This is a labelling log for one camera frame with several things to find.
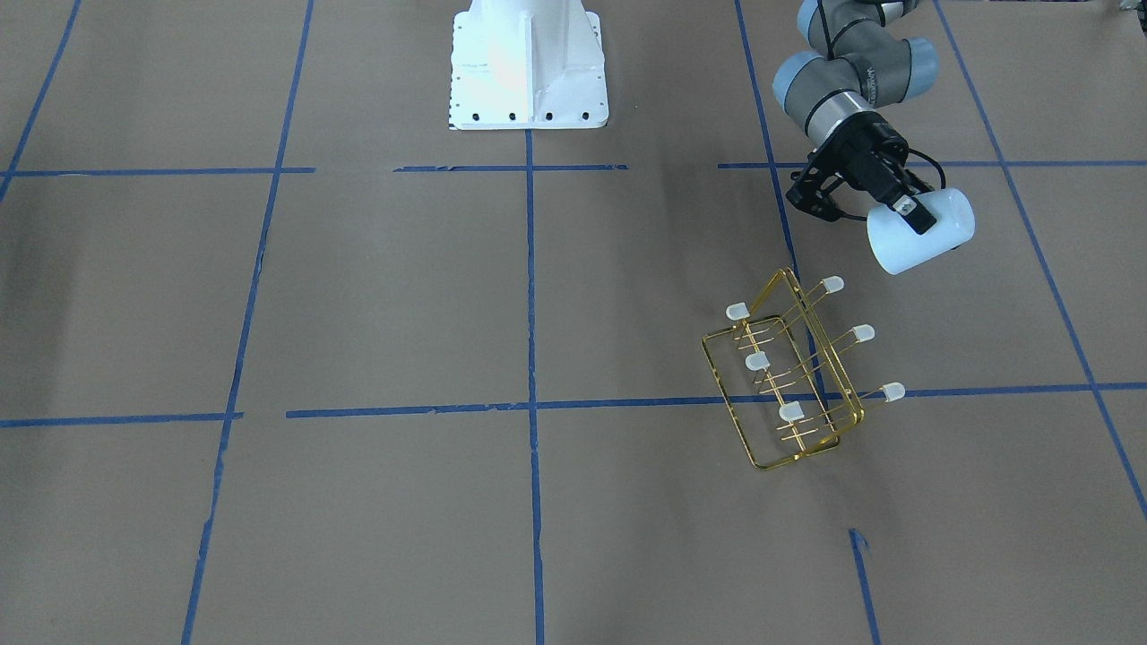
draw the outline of gold wire frame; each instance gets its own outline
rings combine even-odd
[[[720,388],[721,397],[725,399],[725,407],[728,409],[729,417],[733,419],[733,426],[736,427],[736,433],[741,437],[741,444],[744,445],[744,451],[748,453],[754,467],[758,469],[768,471],[836,448],[841,442],[841,435],[851,430],[864,420],[865,410],[861,404],[864,396],[860,396],[852,387],[852,381],[849,380],[849,375],[844,371],[844,365],[841,363],[840,357],[844,350],[856,343],[837,349],[835,343],[840,342],[844,336],[834,340],[825,332],[825,327],[813,308],[825,295],[827,295],[827,292],[822,293],[816,301],[810,302],[809,294],[801,288],[801,283],[797,281],[793,270],[787,267],[781,269],[773,274],[757,298],[752,301],[752,304],[748,308],[749,316],[747,318],[738,320],[732,327],[708,334],[701,340],[705,358],[709,360],[709,368],[712,370],[713,379],[717,380],[717,387]],[[791,304],[781,310],[783,313],[760,316],[760,310],[766,303],[772,304],[773,301],[778,300],[782,302],[791,301]],[[794,327],[799,328],[802,326],[812,336],[812,347],[816,349],[801,349],[801,343],[797,342],[797,337],[794,335]],[[772,335],[766,337],[765,334],[770,332]],[[762,463],[754,453],[746,429],[738,417],[736,406],[728,394],[725,382],[721,380],[710,348],[711,342],[725,336],[732,339],[738,352],[746,351],[747,353],[760,351],[762,345],[780,337],[788,341],[787,344],[793,351],[791,358],[795,360],[795,366],[782,374],[773,374],[771,367],[765,367],[757,372],[752,383],[758,395],[764,395],[768,401],[775,402],[778,405],[788,403],[789,401],[786,399],[787,396],[790,399],[793,398],[791,395],[786,395],[783,390],[794,386],[803,387],[807,384],[810,393],[805,395],[804,399],[807,401],[811,398],[816,403],[813,414],[786,421],[775,428],[775,430],[781,433],[780,440],[782,443],[791,441],[790,445],[795,450],[790,454]],[[818,371],[829,375],[832,384],[835,386],[834,391],[838,393],[840,402],[829,404],[824,388],[818,387],[819,383],[816,380]]]

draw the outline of grid line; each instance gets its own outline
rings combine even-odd
[[[793,261],[793,273],[801,279],[801,266],[796,262],[796,250],[793,247],[793,233],[788,224],[788,210],[785,208],[785,196],[781,193],[781,178],[777,173],[777,157],[773,155],[773,142],[768,135],[768,123],[765,121],[765,103],[760,100],[760,85],[757,83],[757,65],[752,62],[752,48],[749,46],[749,31],[744,26],[744,11],[741,8],[741,0],[733,0],[736,8],[736,22],[741,30],[741,47],[744,49],[744,62],[749,67],[749,81],[752,84],[752,100],[757,104],[757,121],[760,123],[760,135],[765,143],[765,157],[768,160],[768,173],[773,180],[773,193],[777,197],[777,212],[781,217],[781,230],[785,232],[785,246],[788,248],[789,258]]]
[[[533,519],[533,629],[537,645],[546,643],[546,600],[541,562],[541,476],[538,459],[538,345],[537,281],[533,246],[533,131],[525,131],[525,238],[526,238],[526,320],[529,326],[529,414],[530,414],[530,498]]]
[[[393,172],[608,172],[625,171],[630,166],[618,164],[565,164],[565,165],[404,165]]]
[[[1028,209],[1023,205],[1023,199],[1020,196],[1019,188],[1016,188],[1015,179],[1012,177],[1009,164],[1004,157],[1004,150],[1000,148],[999,140],[996,138],[996,130],[992,127],[991,121],[988,118],[988,111],[984,109],[984,103],[980,98],[980,92],[976,91],[976,85],[972,81],[972,75],[968,71],[968,65],[963,60],[963,55],[960,53],[960,47],[955,42],[955,34],[952,32],[952,26],[947,22],[944,8],[941,6],[939,0],[933,0],[933,5],[935,5],[941,24],[944,26],[944,33],[947,36],[947,40],[952,45],[952,52],[955,54],[955,62],[960,65],[960,71],[963,73],[963,80],[968,84],[968,90],[972,92],[972,99],[976,103],[980,117],[984,122],[988,139],[992,143],[992,149],[996,151],[996,157],[999,160],[1000,169],[1004,171],[1004,177],[1007,179],[1008,189],[1012,192],[1012,199],[1015,200],[1015,205],[1020,211],[1020,218],[1023,219],[1023,226],[1028,232],[1028,240],[1031,242],[1032,250],[1036,252],[1036,258],[1039,261],[1039,267],[1043,270],[1044,279],[1047,281],[1047,286],[1052,292],[1052,297],[1055,300],[1055,306],[1060,311],[1060,318],[1063,321],[1063,326],[1067,328],[1068,335],[1071,337],[1071,345],[1075,348],[1076,357],[1079,359],[1079,365],[1083,367],[1084,376],[1087,379],[1087,384],[1091,388],[1092,396],[1095,398],[1095,405],[1099,406],[1100,415],[1103,418],[1103,423],[1107,426],[1107,433],[1111,437],[1111,443],[1115,446],[1115,452],[1119,458],[1123,471],[1128,476],[1128,482],[1131,484],[1131,490],[1134,494],[1136,500],[1139,503],[1139,511],[1142,513],[1144,519],[1147,520],[1147,499],[1144,498],[1142,488],[1139,485],[1139,477],[1136,476],[1136,471],[1131,466],[1131,459],[1128,457],[1128,452],[1123,448],[1123,440],[1119,437],[1119,432],[1116,429],[1115,422],[1111,420],[1110,412],[1107,410],[1107,403],[1103,401],[1102,391],[1095,382],[1095,376],[1091,371],[1091,364],[1087,360],[1087,355],[1084,352],[1083,343],[1080,343],[1079,336],[1076,334],[1075,324],[1071,321],[1071,317],[1068,313],[1063,297],[1060,295],[1060,288],[1055,283],[1054,275],[1052,275],[1052,269],[1047,264],[1047,258],[1044,257],[1044,249],[1039,243],[1039,238],[1036,235],[1036,230],[1031,224],[1031,218],[1028,216]]]
[[[306,40],[311,31],[311,17],[314,13],[314,0],[307,0],[306,14],[303,17],[303,32],[299,37],[298,53],[295,57],[295,73],[291,77],[290,91],[287,94],[287,108],[283,114],[282,131],[279,135],[279,153],[275,155],[274,172],[271,176],[271,188],[267,193],[267,207],[263,215],[263,228],[259,233],[259,246],[255,254],[255,269],[251,272],[251,286],[247,296],[247,310],[243,314],[243,327],[239,336],[239,349],[235,355],[235,373],[232,378],[231,391],[227,395],[227,418],[224,419],[223,430],[219,435],[219,451],[216,454],[214,477],[211,487],[211,510],[206,521],[203,523],[203,534],[200,538],[198,558],[195,562],[195,573],[192,578],[192,591],[187,601],[187,615],[184,620],[184,632],[181,645],[190,645],[192,631],[195,628],[195,615],[198,609],[200,591],[203,588],[203,572],[206,567],[208,552],[211,546],[211,531],[214,527],[216,511],[219,506],[219,491],[223,484],[224,453],[227,452],[227,444],[231,441],[232,421],[235,405],[239,399],[239,388],[243,379],[243,360],[247,355],[247,345],[251,334],[251,320],[255,316],[255,303],[259,293],[259,278],[263,273],[263,256],[267,249],[267,235],[271,231],[271,220],[274,217],[275,199],[279,194],[279,182],[282,177],[283,158],[287,154],[287,141],[290,137],[291,117],[295,111],[295,98],[298,94],[298,83],[303,73],[303,61],[306,56]]]
[[[19,168],[19,158],[24,156],[24,148],[28,146],[28,139],[32,135],[32,129],[36,126],[36,117],[40,115],[40,107],[44,106],[44,99],[48,95],[48,87],[52,86],[52,79],[56,76],[56,69],[60,67],[60,60],[64,56],[64,49],[68,47],[68,40],[71,38],[71,30],[76,26],[76,16],[79,15],[79,5],[83,0],[76,0],[72,3],[71,14],[68,15],[68,24],[64,25],[64,33],[60,37],[60,45],[56,47],[56,54],[52,57],[52,64],[48,65],[48,73],[44,77],[44,85],[40,86],[40,93],[36,96],[36,102],[32,103],[32,112],[28,115],[28,123],[24,124],[24,131],[19,135],[19,142],[16,145],[16,151],[11,156],[11,162],[8,164],[8,172],[5,173],[3,182],[0,184],[0,202],[3,201],[5,195],[8,194],[8,186],[11,185],[13,173]]]
[[[868,634],[872,645],[880,645],[880,627],[876,624],[876,609],[872,604],[872,589],[868,588],[868,572],[864,566],[864,554],[868,552],[868,541],[857,529],[849,529],[852,542],[852,561],[857,566],[857,578],[860,582],[860,596],[864,598],[864,613],[868,617]]]
[[[1097,383],[1100,390],[1126,391],[1147,390],[1147,382],[1126,381]],[[1091,391],[1090,383],[1053,383],[1043,386],[998,386],[986,388],[934,388],[906,390],[907,398],[950,398],[961,396],[1021,396],[1039,394],[1067,394]],[[871,393],[858,393],[859,396]],[[813,401],[812,394],[793,395],[795,401]],[[838,393],[826,393],[828,398],[840,398]],[[770,403],[775,399],[763,395],[744,395],[729,397],[733,403]],[[287,419],[317,419],[338,417],[401,417],[411,414],[460,414],[479,412],[516,412],[530,410],[584,410],[594,407],[660,407],[666,405],[718,405],[724,403],[719,396],[678,396],[655,398],[588,398],[560,401],[529,401],[501,403],[467,403],[457,405],[397,405],[385,407],[315,407],[309,410],[289,410]]]
[[[5,171],[6,178],[13,177],[155,177],[175,174],[312,174],[314,166],[275,168],[118,168],[89,170],[15,170]]]
[[[181,421],[223,421],[242,419],[242,412],[197,412],[190,414],[128,414],[120,417],[52,417],[44,419],[0,419],[0,428],[60,428],[67,426],[127,426],[174,423]]]

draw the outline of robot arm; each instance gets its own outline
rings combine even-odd
[[[833,191],[846,182],[867,192],[882,204],[868,213],[869,241],[890,273],[966,242],[975,225],[970,204],[946,188],[942,169],[941,191],[934,191],[906,168],[914,150],[876,111],[924,93],[936,80],[938,59],[928,40],[896,40],[883,29],[915,6],[805,0],[797,24],[817,52],[794,55],[773,79],[778,103],[816,146],[786,197],[835,222],[864,218],[841,210]]]

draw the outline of floor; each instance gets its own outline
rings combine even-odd
[[[446,129],[466,5],[0,5],[0,643],[1144,642],[1133,13],[894,25],[978,230],[890,277],[780,197],[795,0],[587,2],[532,134]],[[908,397],[762,473],[699,341],[781,266]]]

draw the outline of white cylinder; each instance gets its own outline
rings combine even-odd
[[[868,243],[876,262],[892,275],[954,249],[976,232],[972,204],[955,188],[933,191],[916,199],[936,216],[936,224],[923,235],[918,235],[904,218],[884,204],[868,211]]]

